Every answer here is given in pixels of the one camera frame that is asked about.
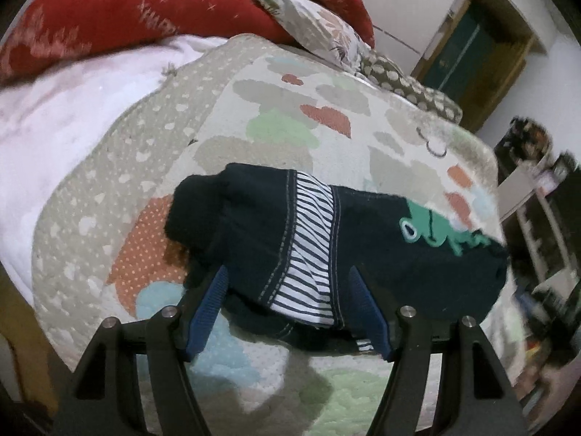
black metal bracket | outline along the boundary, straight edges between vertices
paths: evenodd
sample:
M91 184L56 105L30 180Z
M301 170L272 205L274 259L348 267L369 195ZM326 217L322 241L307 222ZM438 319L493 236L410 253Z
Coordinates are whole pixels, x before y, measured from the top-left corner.
M136 354L147 354L153 396L164 436L211 436L194 397L184 362L195 311L213 271L177 306L151 319L101 323L60 402L54 436L143 436L149 433L139 397ZM413 436L428 379L430 355L443 354L431 436L525 436L522 410L504 369L478 323L424 319L410 306L394 310L389 291L362 275L397 343L394 367L368 436Z

green cartoon patch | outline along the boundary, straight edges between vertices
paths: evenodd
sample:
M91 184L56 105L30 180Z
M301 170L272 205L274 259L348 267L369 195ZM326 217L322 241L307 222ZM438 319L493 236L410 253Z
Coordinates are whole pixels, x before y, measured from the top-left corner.
M438 213L410 200L407 201L407 205L410 209L410 217L400 219L400 228L406 242L412 243L423 238L430 246L440 247L448 241L456 256L461 256L465 247L490 245L490 238L484 234L456 231L450 222Z

bedspread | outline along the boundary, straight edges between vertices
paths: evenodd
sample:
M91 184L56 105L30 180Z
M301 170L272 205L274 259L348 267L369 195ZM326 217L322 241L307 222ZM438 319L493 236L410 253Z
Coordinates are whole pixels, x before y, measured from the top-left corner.
M125 112L42 211L35 307L69 367L105 317L144 319L179 300L184 262L156 239L170 195L187 175L230 162L406 196L502 240L496 162L477 138L348 74L237 36ZM509 276L482 326L514 381L524 337L512 292ZM138 363L148 427L159 430L145 358ZM432 356L419 427L433 416L439 364ZM376 355L308 355L255 339L223 314L188 366L216 436L365 432L390 370Z

black and white stripes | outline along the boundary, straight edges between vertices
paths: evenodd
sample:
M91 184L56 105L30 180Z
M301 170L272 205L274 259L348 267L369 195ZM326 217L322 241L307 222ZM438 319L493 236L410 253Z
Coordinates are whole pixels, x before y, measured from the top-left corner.
M329 327L335 323L329 288L333 194L328 185L297 172L296 197L289 269L270 307L297 321Z

polka dot pillow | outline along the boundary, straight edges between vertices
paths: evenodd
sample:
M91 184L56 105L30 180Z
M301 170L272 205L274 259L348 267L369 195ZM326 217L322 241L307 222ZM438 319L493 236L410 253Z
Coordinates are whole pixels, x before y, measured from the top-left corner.
M404 75L395 62L373 49L361 58L361 74L372 84L398 94L420 110L456 124L462 120L462 109L446 94L424 87L415 78Z

